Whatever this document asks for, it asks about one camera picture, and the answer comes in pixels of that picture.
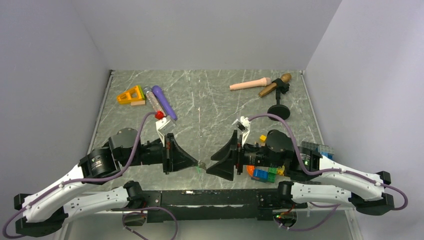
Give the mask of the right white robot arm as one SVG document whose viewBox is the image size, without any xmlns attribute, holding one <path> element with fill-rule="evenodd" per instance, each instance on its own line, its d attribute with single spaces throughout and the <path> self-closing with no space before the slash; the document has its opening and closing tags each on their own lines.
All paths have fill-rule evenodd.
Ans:
<svg viewBox="0 0 424 240">
<path fill-rule="evenodd" d="M 395 209 L 394 198 L 385 193 L 384 185 L 391 182 L 386 171 L 365 173 L 334 162 L 318 151 L 300 147 L 298 158 L 290 137 L 272 129 L 264 145 L 242 144 L 234 131 L 230 140 L 211 160 L 207 174 L 233 181 L 244 166 L 284 168 L 289 180 L 278 183 L 276 203 L 282 208 L 306 203 L 344 205 L 359 213 L 381 216 Z"/>
</svg>

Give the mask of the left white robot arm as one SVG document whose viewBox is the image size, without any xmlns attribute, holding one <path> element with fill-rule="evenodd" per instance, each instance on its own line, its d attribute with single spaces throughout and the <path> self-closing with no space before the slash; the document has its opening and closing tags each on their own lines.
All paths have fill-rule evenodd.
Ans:
<svg viewBox="0 0 424 240">
<path fill-rule="evenodd" d="M 15 221 L 15 231 L 19 236 L 39 238 L 58 231 L 72 220 L 97 212 L 156 207 L 159 200 L 155 195 L 144 193 L 133 180 L 107 192 L 85 195 L 128 167 L 155 164 L 161 164 L 164 173 L 169 174 L 195 167 L 198 161 L 177 144 L 172 133 L 164 139 L 141 144 L 137 130 L 123 128 L 47 188 L 34 194 L 16 195 L 14 207 L 22 216 Z"/>
</svg>

